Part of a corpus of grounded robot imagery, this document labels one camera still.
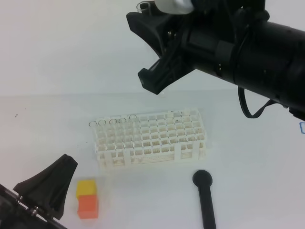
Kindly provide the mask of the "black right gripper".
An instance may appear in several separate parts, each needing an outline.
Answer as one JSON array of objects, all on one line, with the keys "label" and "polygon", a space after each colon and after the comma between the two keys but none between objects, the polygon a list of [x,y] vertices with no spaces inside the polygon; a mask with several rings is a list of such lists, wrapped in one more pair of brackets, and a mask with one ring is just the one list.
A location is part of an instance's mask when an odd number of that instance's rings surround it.
[{"label": "black right gripper", "polygon": [[159,94],[194,70],[237,84],[237,11],[217,9],[189,15],[129,12],[130,30],[158,55],[139,71],[142,87]]}]

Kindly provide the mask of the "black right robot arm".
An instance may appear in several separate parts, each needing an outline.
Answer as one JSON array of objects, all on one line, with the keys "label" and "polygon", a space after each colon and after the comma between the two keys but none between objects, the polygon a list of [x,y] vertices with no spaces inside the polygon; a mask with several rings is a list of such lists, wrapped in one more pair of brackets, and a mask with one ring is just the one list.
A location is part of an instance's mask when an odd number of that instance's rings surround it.
[{"label": "black right robot arm", "polygon": [[305,33],[272,23],[263,0],[145,0],[126,16],[130,30],[158,55],[141,69],[142,87],[159,94],[193,70],[238,87],[243,114],[251,114],[245,90],[305,117]]}]

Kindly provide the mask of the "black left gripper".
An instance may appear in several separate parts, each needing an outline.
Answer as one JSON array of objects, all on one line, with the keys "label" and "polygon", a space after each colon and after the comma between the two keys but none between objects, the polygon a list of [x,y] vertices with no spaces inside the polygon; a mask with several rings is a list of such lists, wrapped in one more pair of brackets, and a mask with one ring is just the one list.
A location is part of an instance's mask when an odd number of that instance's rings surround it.
[{"label": "black left gripper", "polygon": [[[78,163],[64,154],[37,175],[18,183],[13,190],[24,205],[37,210],[48,219],[60,220],[69,185]],[[0,186],[1,229],[65,229],[54,220],[42,220],[23,207],[17,196]]]}]

